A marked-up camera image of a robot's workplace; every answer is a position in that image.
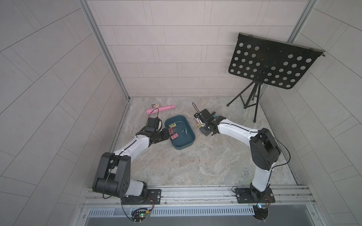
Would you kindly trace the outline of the teal binder clip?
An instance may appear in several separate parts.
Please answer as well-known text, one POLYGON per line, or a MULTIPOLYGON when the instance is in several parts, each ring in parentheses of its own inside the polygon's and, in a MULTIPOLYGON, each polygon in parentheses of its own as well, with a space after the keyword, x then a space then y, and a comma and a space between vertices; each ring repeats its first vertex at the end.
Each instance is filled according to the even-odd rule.
POLYGON ((185 128, 183 131, 182 131, 182 133, 184 133, 185 134, 185 136, 187 136, 187 128, 185 128))

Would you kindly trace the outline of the teal plastic storage box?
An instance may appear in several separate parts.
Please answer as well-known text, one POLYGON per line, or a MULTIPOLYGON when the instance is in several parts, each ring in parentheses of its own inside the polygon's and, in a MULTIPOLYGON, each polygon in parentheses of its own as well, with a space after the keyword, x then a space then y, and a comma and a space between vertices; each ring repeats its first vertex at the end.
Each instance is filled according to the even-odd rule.
POLYGON ((176 149, 176 150, 182 150, 185 149, 187 147, 190 147, 194 141, 196 140, 196 136, 195 133, 193 132, 189 122, 187 121, 186 117, 183 115, 177 115, 174 117, 171 117, 169 119, 167 119, 165 121, 165 126, 166 128, 169 130, 169 125, 172 123, 176 123, 176 127, 174 127, 174 134, 177 133, 178 137, 174 140, 171 140, 171 136, 170 137, 170 141, 172 146, 176 149), (184 133, 182 133, 182 131, 187 128, 187 136, 185 136, 184 133))

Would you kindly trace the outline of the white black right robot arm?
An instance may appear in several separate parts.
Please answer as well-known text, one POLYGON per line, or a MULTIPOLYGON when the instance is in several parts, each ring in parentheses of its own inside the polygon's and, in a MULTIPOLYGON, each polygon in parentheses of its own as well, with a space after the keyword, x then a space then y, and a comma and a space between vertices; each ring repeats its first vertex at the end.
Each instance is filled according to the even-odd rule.
POLYGON ((222 116, 211 117, 209 120, 198 119, 207 135, 223 134, 235 138, 248 145, 251 158, 255 164, 255 173, 250 184, 251 194, 255 199, 261 199, 270 187, 270 177, 274 168, 283 166, 277 164, 281 155, 279 140, 271 132, 263 128, 255 130, 236 124, 222 116))

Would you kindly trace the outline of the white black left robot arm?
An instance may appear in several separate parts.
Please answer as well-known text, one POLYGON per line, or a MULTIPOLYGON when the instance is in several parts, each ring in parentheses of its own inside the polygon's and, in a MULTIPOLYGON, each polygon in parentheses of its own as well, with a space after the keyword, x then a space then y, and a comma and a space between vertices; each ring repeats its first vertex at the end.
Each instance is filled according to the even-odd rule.
POLYGON ((147 183, 131 179, 131 163, 152 144, 168 139, 169 132, 166 128, 154 132, 143 128, 120 150, 113 153, 105 152, 100 158, 92 184, 93 192, 107 197, 139 199, 140 202, 146 200, 147 183))

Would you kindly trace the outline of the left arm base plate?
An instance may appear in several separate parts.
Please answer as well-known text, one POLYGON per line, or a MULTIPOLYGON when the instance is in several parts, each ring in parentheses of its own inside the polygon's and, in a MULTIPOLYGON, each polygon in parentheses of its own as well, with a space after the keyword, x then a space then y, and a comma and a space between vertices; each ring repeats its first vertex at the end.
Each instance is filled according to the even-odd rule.
POLYGON ((161 195, 161 189, 148 189, 146 193, 143 191, 140 196, 124 196, 121 201, 124 205, 151 205, 152 203, 158 205, 161 195))

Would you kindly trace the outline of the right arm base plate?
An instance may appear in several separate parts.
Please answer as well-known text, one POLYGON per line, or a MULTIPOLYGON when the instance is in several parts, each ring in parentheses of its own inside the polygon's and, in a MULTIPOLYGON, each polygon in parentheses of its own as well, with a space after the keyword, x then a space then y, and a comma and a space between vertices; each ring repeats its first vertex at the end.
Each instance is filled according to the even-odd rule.
POLYGON ((237 201, 241 203, 275 203, 275 198, 270 186, 265 191, 260 192, 255 187, 236 187, 231 188, 236 195, 237 201))

